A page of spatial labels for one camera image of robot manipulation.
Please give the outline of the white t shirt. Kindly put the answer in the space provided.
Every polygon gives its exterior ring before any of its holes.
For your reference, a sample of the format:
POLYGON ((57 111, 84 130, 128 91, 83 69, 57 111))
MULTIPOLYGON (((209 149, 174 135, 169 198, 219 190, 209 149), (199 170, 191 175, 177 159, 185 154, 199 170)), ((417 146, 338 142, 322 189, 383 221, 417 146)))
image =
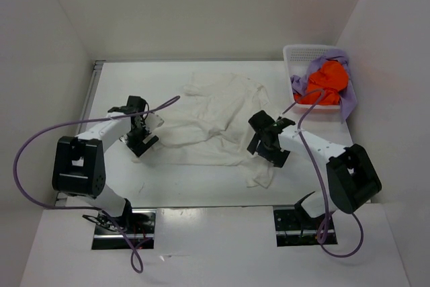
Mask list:
POLYGON ((180 100, 159 111, 164 123, 153 132, 159 141, 142 159, 154 165, 238 167, 247 186, 268 188, 273 166, 247 150, 255 134, 249 119, 261 110, 272 118, 280 115, 264 85, 232 73, 194 73, 180 100))

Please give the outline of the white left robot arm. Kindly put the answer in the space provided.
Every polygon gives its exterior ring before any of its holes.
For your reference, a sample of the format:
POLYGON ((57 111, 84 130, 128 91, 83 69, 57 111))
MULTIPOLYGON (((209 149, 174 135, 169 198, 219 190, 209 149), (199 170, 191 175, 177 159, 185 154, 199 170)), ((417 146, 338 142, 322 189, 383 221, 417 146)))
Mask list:
POLYGON ((52 186, 68 196, 76 196, 106 211, 110 225, 119 233, 128 232, 136 222, 130 201, 119 196, 107 184, 105 152, 118 140, 141 157, 158 140, 153 131, 164 120, 151 112, 143 114, 146 100, 129 96, 126 105, 112 107, 107 120, 96 122, 90 129, 74 137, 60 138, 56 146, 52 186))

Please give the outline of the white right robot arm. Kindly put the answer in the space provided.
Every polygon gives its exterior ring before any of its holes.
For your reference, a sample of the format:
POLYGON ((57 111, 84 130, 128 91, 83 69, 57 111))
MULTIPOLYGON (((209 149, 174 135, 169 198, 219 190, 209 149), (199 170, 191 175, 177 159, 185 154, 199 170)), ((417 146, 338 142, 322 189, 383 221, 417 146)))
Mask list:
POLYGON ((299 200, 296 224, 308 229, 318 217, 337 210, 353 214, 382 190, 382 183, 366 152, 358 144, 350 147, 329 142, 299 127, 288 118, 274 120, 261 110, 249 119, 255 131, 250 154, 258 154, 274 167, 282 168, 290 153, 307 158, 316 167, 320 192, 299 200))

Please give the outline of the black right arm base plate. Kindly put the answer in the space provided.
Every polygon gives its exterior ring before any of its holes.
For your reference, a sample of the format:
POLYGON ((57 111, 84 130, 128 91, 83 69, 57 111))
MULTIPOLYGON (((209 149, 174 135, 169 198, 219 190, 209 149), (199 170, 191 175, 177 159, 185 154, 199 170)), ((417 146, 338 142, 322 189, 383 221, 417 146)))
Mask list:
POLYGON ((292 206, 273 209, 275 237, 278 247, 318 245, 317 231, 324 219, 302 218, 292 206))

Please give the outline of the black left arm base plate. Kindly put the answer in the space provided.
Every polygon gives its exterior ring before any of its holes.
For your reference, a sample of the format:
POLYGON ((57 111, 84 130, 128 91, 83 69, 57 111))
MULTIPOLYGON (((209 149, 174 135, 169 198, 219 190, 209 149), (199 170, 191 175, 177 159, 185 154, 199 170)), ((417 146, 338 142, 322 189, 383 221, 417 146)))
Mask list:
MULTIPOLYGON (((137 249, 153 249, 155 242, 156 209, 134 209, 136 223, 123 229, 133 246, 137 249)), ((128 249, 129 246, 117 228, 105 215, 82 216, 95 225, 92 250, 128 249)))

